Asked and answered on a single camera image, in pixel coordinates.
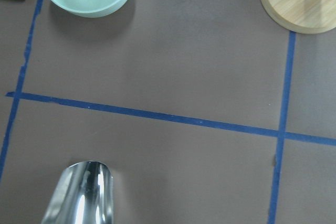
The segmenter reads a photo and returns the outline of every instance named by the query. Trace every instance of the metal cup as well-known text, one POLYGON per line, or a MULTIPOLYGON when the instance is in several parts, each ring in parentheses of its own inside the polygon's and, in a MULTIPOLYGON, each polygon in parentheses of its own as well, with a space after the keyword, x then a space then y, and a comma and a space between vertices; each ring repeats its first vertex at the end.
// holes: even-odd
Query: metal cup
POLYGON ((113 224, 113 178, 107 166, 86 161, 66 168, 41 224, 113 224))

